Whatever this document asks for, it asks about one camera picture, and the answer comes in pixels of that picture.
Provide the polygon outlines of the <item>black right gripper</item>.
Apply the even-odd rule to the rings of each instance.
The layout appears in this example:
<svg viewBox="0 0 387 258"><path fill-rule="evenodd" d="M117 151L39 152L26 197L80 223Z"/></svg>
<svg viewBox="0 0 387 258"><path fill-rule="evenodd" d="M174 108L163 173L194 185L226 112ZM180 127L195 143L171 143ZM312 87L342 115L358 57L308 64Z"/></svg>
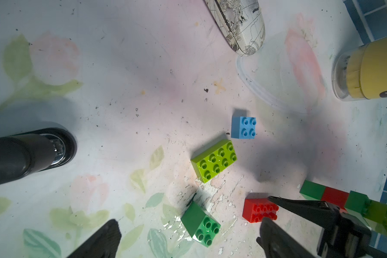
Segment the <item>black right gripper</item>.
<svg viewBox="0 0 387 258"><path fill-rule="evenodd" d="M370 245L372 232L356 217L331 208L325 201L268 200L320 227L317 255L321 258L387 258L387 253Z"/></svg>

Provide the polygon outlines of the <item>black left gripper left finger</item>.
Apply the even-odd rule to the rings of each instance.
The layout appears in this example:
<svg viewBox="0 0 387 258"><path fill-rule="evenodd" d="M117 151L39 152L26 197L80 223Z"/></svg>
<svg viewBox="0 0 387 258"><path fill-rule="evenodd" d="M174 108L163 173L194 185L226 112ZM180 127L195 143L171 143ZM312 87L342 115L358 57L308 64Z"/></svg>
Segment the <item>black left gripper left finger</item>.
<svg viewBox="0 0 387 258"><path fill-rule="evenodd" d="M118 221L110 219L68 258L115 258L120 240Z"/></svg>

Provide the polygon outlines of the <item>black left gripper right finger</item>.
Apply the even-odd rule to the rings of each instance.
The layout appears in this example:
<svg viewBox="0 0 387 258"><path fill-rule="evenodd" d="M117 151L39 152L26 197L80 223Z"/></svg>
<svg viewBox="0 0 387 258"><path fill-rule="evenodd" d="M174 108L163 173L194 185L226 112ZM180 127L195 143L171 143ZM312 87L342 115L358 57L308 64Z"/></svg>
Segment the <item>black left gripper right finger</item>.
<svg viewBox="0 0 387 258"><path fill-rule="evenodd" d="M286 231L267 217L261 221L260 236L256 241L267 258L314 258Z"/></svg>

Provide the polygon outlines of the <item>red long lego brick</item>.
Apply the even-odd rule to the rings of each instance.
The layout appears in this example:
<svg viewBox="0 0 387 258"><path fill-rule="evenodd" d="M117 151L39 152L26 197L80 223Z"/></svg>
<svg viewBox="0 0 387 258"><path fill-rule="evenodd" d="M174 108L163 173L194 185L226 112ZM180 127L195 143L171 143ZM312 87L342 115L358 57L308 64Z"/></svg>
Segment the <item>red long lego brick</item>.
<svg viewBox="0 0 387 258"><path fill-rule="evenodd" d="M249 223L259 223L263 218L277 219L279 206L270 202L267 198L245 199L243 218Z"/></svg>

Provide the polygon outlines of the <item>green square lego brick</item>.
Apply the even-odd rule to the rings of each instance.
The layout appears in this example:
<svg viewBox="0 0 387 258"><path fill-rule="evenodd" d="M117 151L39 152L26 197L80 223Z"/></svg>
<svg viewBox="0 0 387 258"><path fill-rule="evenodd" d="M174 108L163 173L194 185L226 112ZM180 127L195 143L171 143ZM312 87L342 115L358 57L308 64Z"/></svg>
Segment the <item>green square lego brick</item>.
<svg viewBox="0 0 387 258"><path fill-rule="evenodd" d="M191 202L181 221L191 238L205 247L213 244L221 225L196 202Z"/></svg>
<svg viewBox="0 0 387 258"><path fill-rule="evenodd" d="M324 185L305 180L299 193L309 201L320 201L326 187Z"/></svg>

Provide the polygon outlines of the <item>red square lego brick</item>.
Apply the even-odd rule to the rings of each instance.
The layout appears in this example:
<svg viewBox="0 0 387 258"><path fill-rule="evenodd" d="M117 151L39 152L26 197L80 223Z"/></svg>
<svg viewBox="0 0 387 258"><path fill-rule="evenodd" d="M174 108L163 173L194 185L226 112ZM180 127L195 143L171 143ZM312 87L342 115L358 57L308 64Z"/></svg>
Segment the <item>red square lego brick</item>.
<svg viewBox="0 0 387 258"><path fill-rule="evenodd" d="M321 201L329 202L344 210L348 197L348 192L326 187L321 197Z"/></svg>

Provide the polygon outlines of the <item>green long lego brick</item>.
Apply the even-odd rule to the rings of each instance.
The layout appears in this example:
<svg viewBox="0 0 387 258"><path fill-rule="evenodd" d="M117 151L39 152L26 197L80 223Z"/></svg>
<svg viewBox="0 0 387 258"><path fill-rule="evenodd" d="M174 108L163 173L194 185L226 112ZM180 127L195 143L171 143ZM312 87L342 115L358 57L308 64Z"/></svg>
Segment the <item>green long lego brick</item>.
<svg viewBox="0 0 387 258"><path fill-rule="evenodd" d="M350 215L362 218L367 214L371 202L367 195L350 191L344 208Z"/></svg>

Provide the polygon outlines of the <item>lime long lego brick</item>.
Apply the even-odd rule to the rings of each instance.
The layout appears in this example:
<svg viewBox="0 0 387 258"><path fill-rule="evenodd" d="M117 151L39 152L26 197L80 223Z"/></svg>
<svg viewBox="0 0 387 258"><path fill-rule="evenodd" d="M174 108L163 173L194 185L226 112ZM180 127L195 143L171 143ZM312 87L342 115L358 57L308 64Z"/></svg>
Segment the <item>lime long lego brick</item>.
<svg viewBox="0 0 387 258"><path fill-rule="evenodd" d="M235 163L237 159L232 141L225 139L192 158L191 164L198 179L207 183Z"/></svg>

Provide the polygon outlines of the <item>blue square lego brick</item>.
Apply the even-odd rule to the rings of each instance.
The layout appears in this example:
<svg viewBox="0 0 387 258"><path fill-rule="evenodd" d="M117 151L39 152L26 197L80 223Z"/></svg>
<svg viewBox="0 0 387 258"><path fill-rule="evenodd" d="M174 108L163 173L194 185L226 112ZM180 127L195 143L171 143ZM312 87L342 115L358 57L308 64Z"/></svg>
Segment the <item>blue square lego brick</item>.
<svg viewBox="0 0 387 258"><path fill-rule="evenodd" d="M256 124L255 117L232 117L231 137L234 139L254 139Z"/></svg>

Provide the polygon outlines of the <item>yellow pen holder cup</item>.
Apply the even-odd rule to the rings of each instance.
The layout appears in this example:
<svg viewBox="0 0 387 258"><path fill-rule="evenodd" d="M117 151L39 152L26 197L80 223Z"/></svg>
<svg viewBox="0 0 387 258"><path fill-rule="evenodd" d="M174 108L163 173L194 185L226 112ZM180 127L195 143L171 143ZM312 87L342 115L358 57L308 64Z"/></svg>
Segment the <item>yellow pen holder cup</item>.
<svg viewBox="0 0 387 258"><path fill-rule="evenodd" d="M387 97L387 37L341 54L333 67L332 87L342 101Z"/></svg>

